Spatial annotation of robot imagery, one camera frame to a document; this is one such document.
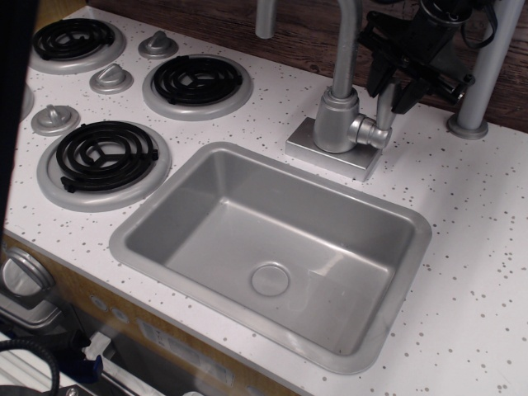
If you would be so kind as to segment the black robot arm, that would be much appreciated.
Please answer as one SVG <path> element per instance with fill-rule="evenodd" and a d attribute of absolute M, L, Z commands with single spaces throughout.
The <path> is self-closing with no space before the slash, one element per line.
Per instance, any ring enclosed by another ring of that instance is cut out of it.
<path fill-rule="evenodd" d="M 481 41 L 471 42 L 465 24 L 474 10 L 485 12 L 492 32 Z M 388 87 L 399 70 L 410 81 L 399 86 L 391 110 L 404 114 L 425 95 L 437 95 L 451 105 L 475 83 L 474 75 L 455 53 L 453 38 L 460 32 L 470 49 L 482 49 L 493 42 L 497 17 L 491 1 L 420 1 L 411 20 L 371 11 L 359 42 L 372 54 L 366 90 L 376 97 Z"/>

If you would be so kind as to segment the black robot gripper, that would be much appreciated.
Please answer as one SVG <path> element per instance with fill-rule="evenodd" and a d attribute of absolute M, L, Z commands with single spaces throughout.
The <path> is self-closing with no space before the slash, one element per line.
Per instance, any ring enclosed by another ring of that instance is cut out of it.
<path fill-rule="evenodd" d="M 474 76 L 455 53 L 455 33 L 470 18 L 471 6 L 420 6 L 411 20 L 377 11 L 367 14 L 359 42 L 372 54 L 366 90 L 376 97 L 401 71 L 411 78 L 398 87 L 392 112 L 403 115 L 425 95 L 458 102 Z"/>

